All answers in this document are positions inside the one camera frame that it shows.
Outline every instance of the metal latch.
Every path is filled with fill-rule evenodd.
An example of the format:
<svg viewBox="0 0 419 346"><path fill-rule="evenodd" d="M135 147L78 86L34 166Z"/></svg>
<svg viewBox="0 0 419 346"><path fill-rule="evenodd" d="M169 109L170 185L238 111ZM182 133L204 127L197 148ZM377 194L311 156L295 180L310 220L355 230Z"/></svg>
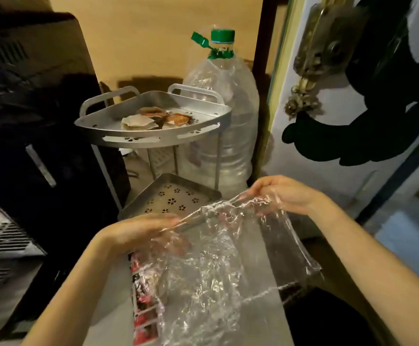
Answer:
<svg viewBox="0 0 419 346"><path fill-rule="evenodd" d="M312 7L294 59L294 71L301 79L285 104L290 118L320 106L310 91L322 78L345 71L366 21L366 9L354 7L353 0L322 0Z"/></svg>

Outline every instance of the clear plastic wrap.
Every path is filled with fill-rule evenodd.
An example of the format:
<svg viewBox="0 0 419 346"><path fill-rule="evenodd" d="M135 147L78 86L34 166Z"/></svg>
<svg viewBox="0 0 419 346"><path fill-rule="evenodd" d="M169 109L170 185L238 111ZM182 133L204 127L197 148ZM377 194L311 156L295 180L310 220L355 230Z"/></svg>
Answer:
<svg viewBox="0 0 419 346"><path fill-rule="evenodd" d="M132 255L133 300L150 302L136 310L136 320L151 316L136 335L148 328L156 344L172 346L291 342L283 304L292 295L282 292L304 285L321 268L277 197L213 203L167 237L168 245L185 246L183 255L155 245Z"/></svg>

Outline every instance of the yellow wall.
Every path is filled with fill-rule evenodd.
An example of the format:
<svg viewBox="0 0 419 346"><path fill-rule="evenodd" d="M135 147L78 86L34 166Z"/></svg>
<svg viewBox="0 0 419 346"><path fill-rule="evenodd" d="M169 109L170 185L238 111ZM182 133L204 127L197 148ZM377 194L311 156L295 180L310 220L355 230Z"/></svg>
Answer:
<svg viewBox="0 0 419 346"><path fill-rule="evenodd" d="M78 18L99 81L149 75L184 77L193 31L215 23L236 30L235 49L253 60L262 0L51 0Z"/></svg>

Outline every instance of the door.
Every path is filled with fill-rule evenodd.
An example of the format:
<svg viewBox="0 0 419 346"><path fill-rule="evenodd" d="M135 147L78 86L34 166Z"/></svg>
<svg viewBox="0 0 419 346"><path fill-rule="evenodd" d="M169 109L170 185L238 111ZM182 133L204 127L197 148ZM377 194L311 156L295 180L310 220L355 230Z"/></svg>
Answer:
<svg viewBox="0 0 419 346"><path fill-rule="evenodd" d="M278 107L261 173L300 180L356 216L419 144L419 0L351 0L365 16L348 65L320 77L307 90L307 109L288 115L291 89L301 78L295 65L304 30L322 0L294 2L300 21L284 41L294 37L291 56L279 58L279 68L287 60L287 69L275 79L281 92L270 99Z"/></svg>

